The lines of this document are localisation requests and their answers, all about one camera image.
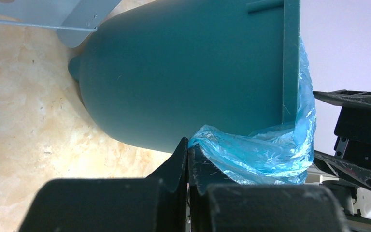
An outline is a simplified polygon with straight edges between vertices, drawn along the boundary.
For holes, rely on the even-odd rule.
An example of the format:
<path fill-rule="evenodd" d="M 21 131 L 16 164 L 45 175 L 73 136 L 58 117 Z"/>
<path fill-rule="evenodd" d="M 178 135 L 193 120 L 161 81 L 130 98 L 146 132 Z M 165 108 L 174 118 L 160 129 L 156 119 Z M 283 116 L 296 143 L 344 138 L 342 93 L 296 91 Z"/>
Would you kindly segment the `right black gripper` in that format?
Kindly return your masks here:
<path fill-rule="evenodd" d="M 371 191 L 371 92 L 314 91 L 316 99 L 341 106 L 334 134 L 336 155 L 314 151 L 317 169 Z"/>

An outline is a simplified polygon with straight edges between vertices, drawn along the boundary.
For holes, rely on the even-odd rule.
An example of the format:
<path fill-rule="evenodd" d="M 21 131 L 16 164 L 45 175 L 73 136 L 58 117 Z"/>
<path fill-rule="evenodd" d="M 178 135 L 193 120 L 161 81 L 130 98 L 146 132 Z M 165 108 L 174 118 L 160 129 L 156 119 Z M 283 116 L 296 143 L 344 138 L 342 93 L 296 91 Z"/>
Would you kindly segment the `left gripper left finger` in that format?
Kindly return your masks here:
<path fill-rule="evenodd" d="M 36 194 L 21 232 L 183 232 L 188 139 L 145 178 L 53 179 Z"/>

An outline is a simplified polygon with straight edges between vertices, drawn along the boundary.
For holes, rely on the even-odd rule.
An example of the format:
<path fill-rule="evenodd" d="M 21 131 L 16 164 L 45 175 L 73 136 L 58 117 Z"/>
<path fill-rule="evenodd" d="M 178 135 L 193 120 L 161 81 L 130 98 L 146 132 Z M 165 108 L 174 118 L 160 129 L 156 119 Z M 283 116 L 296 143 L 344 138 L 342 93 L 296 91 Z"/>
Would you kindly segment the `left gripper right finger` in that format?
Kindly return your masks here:
<path fill-rule="evenodd" d="M 194 232 L 347 232 L 344 213 L 320 185 L 242 185 L 195 145 L 188 150 Z"/>

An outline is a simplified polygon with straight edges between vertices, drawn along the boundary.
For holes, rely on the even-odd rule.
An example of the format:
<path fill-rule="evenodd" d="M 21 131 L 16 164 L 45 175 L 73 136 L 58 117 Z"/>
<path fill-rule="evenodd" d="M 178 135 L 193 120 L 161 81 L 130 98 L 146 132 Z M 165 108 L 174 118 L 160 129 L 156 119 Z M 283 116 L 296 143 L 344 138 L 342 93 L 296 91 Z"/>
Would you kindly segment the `blue plastic trash bag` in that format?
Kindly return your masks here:
<path fill-rule="evenodd" d="M 294 121 L 248 136 L 204 125 L 191 137 L 188 146 L 198 145 L 216 168 L 239 184 L 304 184 L 307 169 L 314 160 L 316 108 L 310 64 L 302 40 L 299 62 Z"/>

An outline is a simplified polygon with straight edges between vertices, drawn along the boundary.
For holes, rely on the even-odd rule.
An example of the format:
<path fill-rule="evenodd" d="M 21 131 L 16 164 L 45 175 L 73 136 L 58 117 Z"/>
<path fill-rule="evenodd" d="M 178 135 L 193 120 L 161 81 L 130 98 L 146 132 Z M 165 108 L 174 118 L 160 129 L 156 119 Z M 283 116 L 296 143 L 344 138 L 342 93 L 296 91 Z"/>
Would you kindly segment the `teal plastic trash bin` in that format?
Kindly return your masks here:
<path fill-rule="evenodd" d="M 68 68 L 107 135 L 171 153 L 204 125 L 294 121 L 299 56 L 298 0 L 156 0 L 101 24 Z"/>

